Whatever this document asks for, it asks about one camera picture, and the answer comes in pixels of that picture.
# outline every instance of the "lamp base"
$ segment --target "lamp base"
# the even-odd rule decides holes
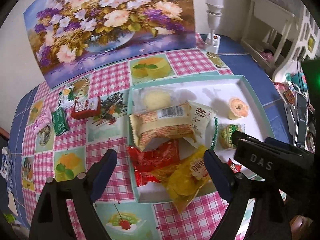
[[[218,54],[220,46],[220,36],[216,34],[208,33],[207,39],[205,40],[204,49],[206,52]]]

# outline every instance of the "small red package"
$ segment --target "small red package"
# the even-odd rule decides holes
[[[237,172],[240,172],[240,170],[241,170],[241,168],[242,168],[242,165],[240,165],[240,164],[234,164],[233,162],[232,162],[232,160],[228,160],[228,165],[229,165],[229,167],[232,169],[232,171],[234,172],[234,173],[237,173]]]
[[[164,168],[170,164],[177,164],[179,158],[179,140],[172,139],[161,144],[156,150],[141,152],[129,146],[128,152],[134,166],[137,186],[143,186],[148,181],[160,182],[151,172]]]
[[[81,102],[76,102],[71,116],[74,119],[85,119],[97,116],[101,113],[100,97],[90,98]]]

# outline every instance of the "blue floral cloth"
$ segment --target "blue floral cloth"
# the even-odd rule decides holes
[[[7,180],[8,190],[12,190],[12,159],[7,147],[2,148],[2,165],[0,174]]]

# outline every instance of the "white lamp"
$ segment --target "white lamp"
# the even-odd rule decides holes
[[[220,36],[214,34],[220,24],[221,9],[223,8],[223,0],[206,0],[208,6],[208,25],[211,29],[205,41],[205,50],[217,54],[220,46]]]

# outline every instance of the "white wall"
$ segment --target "white wall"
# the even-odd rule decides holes
[[[0,29],[0,127],[10,131],[21,98],[44,81],[32,54],[23,12],[34,0],[19,0]],[[225,0],[217,33],[239,40],[249,10],[249,0]],[[194,0],[196,30],[207,34],[205,0]]]

